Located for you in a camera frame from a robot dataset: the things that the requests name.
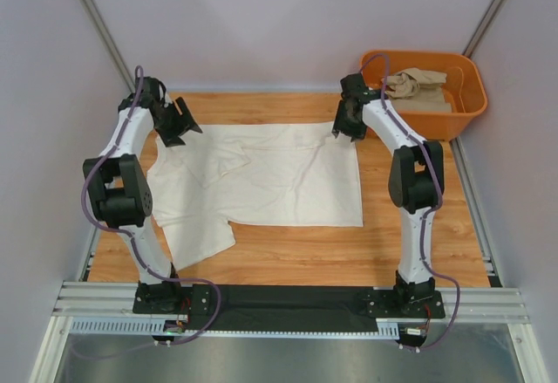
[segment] wooden surface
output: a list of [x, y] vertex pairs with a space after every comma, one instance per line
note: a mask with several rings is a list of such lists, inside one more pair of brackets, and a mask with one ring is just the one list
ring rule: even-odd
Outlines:
[[[182, 94], [199, 124], [310, 123], [331, 121], [336, 94]], [[146, 171], [157, 159], [154, 134], [141, 155]], [[434, 218], [432, 263], [465, 287], [488, 286], [471, 217], [450, 147], [444, 143], [446, 192]], [[180, 271], [218, 284], [391, 285], [400, 254], [400, 221], [387, 179], [391, 156], [376, 137], [357, 144], [363, 195], [363, 228], [264, 227], [233, 224], [236, 245]], [[162, 230], [155, 225], [170, 256]], [[103, 233], [89, 281], [132, 282], [138, 272], [128, 249]], [[449, 282], [439, 280], [441, 286]]]

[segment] white cloth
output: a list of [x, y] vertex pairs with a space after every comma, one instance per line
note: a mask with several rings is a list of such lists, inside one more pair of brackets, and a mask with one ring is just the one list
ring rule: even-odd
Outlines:
[[201, 126], [147, 172], [153, 216], [182, 269], [235, 243], [228, 222], [362, 226], [354, 143], [332, 123]]

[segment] beige cloth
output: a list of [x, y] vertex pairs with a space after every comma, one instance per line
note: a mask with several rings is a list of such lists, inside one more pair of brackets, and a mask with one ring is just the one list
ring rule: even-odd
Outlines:
[[385, 94], [397, 111], [423, 111], [450, 113], [451, 104], [444, 99], [443, 72], [423, 71], [416, 67], [388, 76]]

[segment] cable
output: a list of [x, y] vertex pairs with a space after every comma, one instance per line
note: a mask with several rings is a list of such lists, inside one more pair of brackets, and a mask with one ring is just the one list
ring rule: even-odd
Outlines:
[[439, 185], [438, 177], [436, 176], [436, 172], [434, 171], [434, 166], [432, 165], [432, 160], [430, 159], [430, 155], [426, 151], [425, 145], [422, 143], [421, 140], [419, 140], [417, 137], [415, 137], [414, 135], [410, 134], [407, 131], [405, 126], [403, 126], [403, 124], [399, 121], [398, 117], [396, 117], [396, 115], [388, 108], [387, 104], [385, 103], [386, 81], [387, 81], [387, 77], [390, 76], [390, 58], [389, 58], [389, 56], [385, 53], [377, 53], [377, 54], [373, 55], [372, 57], [370, 57], [369, 59], [367, 59], [363, 63], [362, 67], [360, 68], [359, 73], [363, 73], [366, 66], [368, 66], [368, 64], [372, 60], [374, 60], [375, 58], [384, 58], [384, 62], [385, 62], [384, 78], [382, 80], [382, 87], [381, 87], [381, 90], [380, 90], [380, 99], [382, 101], [382, 107], [384, 108], [388, 117], [390, 117], [390, 119], [399, 128], [401, 133], [403, 133], [409, 140], [416, 143], [418, 145], [418, 147], [420, 148], [420, 152], [422, 152], [422, 155], [425, 158], [426, 165], [428, 166], [428, 171], [430, 172], [430, 176], [432, 177], [432, 181], [434, 182], [434, 188], [436, 189], [436, 195], [438, 197], [438, 202], [437, 202], [436, 206], [429, 208], [422, 215], [422, 217], [420, 218], [420, 239], [419, 239], [420, 240], [420, 259], [422, 261], [422, 264], [425, 266], [426, 270], [428, 272], [430, 272], [433, 276], [448, 280], [455, 286], [455, 306], [453, 307], [453, 313], [452, 313], [452, 316], [450, 317], [450, 321], [448, 322], [447, 327], [445, 328], [442, 335], [436, 341], [432, 342], [430, 345], [427, 345], [425, 347], [420, 348], [420, 351], [424, 351], [424, 350], [428, 350], [428, 349], [434, 348], [435, 346], [439, 345], [444, 339], [446, 339], [449, 331], [452, 329], [453, 324], [455, 323], [455, 319], [457, 317], [457, 313], [459, 311], [459, 303], [461, 301], [461, 286], [459, 285], [459, 282], [455, 278], [449, 277], [445, 274], [440, 274], [439, 272], [435, 271], [428, 264], [428, 262], [426, 261], [426, 254], [425, 254], [426, 219], [431, 213], [433, 213], [434, 211], [436, 211], [440, 207], [442, 207], [442, 203], [443, 203], [442, 189]]
[[426, 332], [430, 329], [430, 320], [432, 319], [432, 312], [430, 311], [430, 307], [428, 304], [425, 304], [425, 311], [426, 311], [426, 323], [424, 325], [419, 326], [419, 328], [426, 329]]
[[[105, 232], [121, 233], [123, 235], [128, 236], [130, 238], [130, 244], [132, 246], [133, 255], [138, 260], [138, 263], [141, 266], [141, 268], [143, 268], [151, 276], [153, 276], [155, 278], [158, 278], [161, 281], [168, 281], [168, 282], [171, 282], [171, 283], [204, 283], [204, 284], [210, 285], [215, 290], [215, 293], [217, 294], [217, 305], [215, 306], [215, 311], [214, 311], [213, 315], [207, 321], [207, 323], [204, 324], [204, 326], [202, 326], [200, 328], [200, 330], [196, 331], [194, 334], [190, 335], [189, 337], [185, 337], [183, 339], [178, 339], [178, 340], [173, 341], [173, 342], [170, 343], [170, 345], [182, 345], [182, 344], [186, 344], [187, 342], [193, 341], [194, 339], [197, 339], [198, 337], [200, 337], [200, 335], [203, 332], [205, 332], [209, 328], [209, 326], [211, 326], [211, 324], [217, 318], [217, 315], [219, 314], [219, 311], [221, 309], [221, 299], [222, 299], [221, 290], [219, 289], [217, 284], [215, 284], [212, 281], [209, 281], [205, 278], [197, 278], [197, 277], [169, 278], [169, 277], [163, 277], [158, 272], [152, 270], [149, 267], [149, 265], [147, 265], [145, 263], [145, 261], [141, 257], [140, 252], [138, 251], [138, 245], [136, 243], [135, 236], [132, 232], [130, 232], [129, 230], [124, 230], [124, 229], [109, 228], [108, 226], [104, 225], [103, 223], [101, 223], [97, 219], [95, 219], [93, 217], [93, 215], [89, 212], [89, 209], [87, 208], [86, 200], [87, 200], [87, 189], [89, 188], [89, 184], [91, 183], [93, 176], [99, 171], [99, 169], [103, 165], [103, 163], [105, 163], [105, 161], [108, 158], [110, 158], [111, 155], [113, 155], [114, 152], [116, 152], [116, 150], [119, 148], [119, 144], [120, 144], [120, 141], [122, 140], [122, 137], [124, 136], [124, 132], [126, 130], [126, 127], [130, 123], [130, 119], [132, 117], [133, 110], [136, 108], [136, 106], [140, 102], [140, 95], [141, 95], [141, 92], [143, 90], [143, 78], [144, 78], [143, 77], [143, 68], [140, 65], [136, 66], [136, 68], [135, 68], [135, 78], [136, 78], [136, 91], [135, 91], [135, 94], [133, 96], [132, 105], [130, 106], [130, 109], [128, 110], [127, 116], [126, 116], [124, 122], [122, 123], [122, 127], [120, 128], [118, 135], [116, 136], [116, 140], [114, 141], [114, 145], [112, 145], [112, 147], [109, 149], [108, 152], [106, 152], [106, 154], [104, 154], [101, 158], [99, 158], [97, 163], [93, 166], [91, 172], [85, 178], [84, 186], [81, 188], [81, 209], [83, 210], [84, 215], [87, 218], [87, 220], [93, 226], [95, 226], [95, 227], [97, 227], [101, 230], [104, 230]], [[113, 359], [113, 358], [116, 358], [120, 355], [127, 354], [129, 352], [135, 352], [135, 351], [138, 351], [140, 349], [147, 348], [148, 346], [153, 346], [153, 343], [138, 345], [138, 346], [135, 346], [133, 348], [129, 348], [129, 349], [123, 351], [123, 352], [117, 352], [115, 354], [106, 355], [106, 356], [102, 356], [102, 357], [90, 357], [90, 356], [87, 356], [87, 355], [80, 354], [79, 352], [75, 351], [73, 345], [71, 346], [71, 352], [74, 355], [76, 355], [76, 357], [78, 357], [80, 359], [92, 359], [92, 360]]]

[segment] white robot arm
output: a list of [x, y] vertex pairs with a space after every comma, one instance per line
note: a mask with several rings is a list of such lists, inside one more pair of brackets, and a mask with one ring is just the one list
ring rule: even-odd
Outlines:
[[[94, 173], [87, 191], [93, 214], [98, 221], [106, 222], [109, 228], [130, 232], [129, 235], [120, 235], [139, 270], [140, 282], [157, 285], [161, 284], [161, 280], [148, 272], [145, 266], [160, 277], [177, 276], [171, 262], [161, 250], [153, 230], [153, 200], [138, 155], [141, 154], [147, 135], [153, 129], [167, 147], [184, 145], [180, 138], [182, 134], [188, 130], [201, 133], [201, 130], [184, 100], [180, 98], [174, 103], [165, 86], [155, 78], [144, 78], [139, 103], [130, 114], [129, 107], [132, 102], [133, 96], [130, 95], [120, 104], [118, 125], [101, 155], [107, 154], [116, 144], [118, 146], [111, 157]], [[123, 130], [128, 117], [126, 129]], [[98, 160], [99, 158], [96, 158], [84, 162], [85, 177]], [[113, 187], [117, 178], [121, 178], [122, 185]], [[175, 287], [174, 284], [164, 284], [169, 288]]]
[[444, 190], [443, 149], [437, 141], [427, 141], [405, 123], [389, 100], [382, 100], [381, 91], [366, 86], [361, 73], [341, 80], [343, 89], [337, 109], [333, 133], [344, 133], [353, 140], [362, 140], [371, 128], [393, 156], [388, 189], [401, 216], [401, 261], [396, 272], [394, 290], [402, 303], [431, 298], [434, 278], [425, 267], [430, 264], [432, 219], [438, 194], [425, 158], [417, 142], [424, 145], [432, 162], [440, 191]]

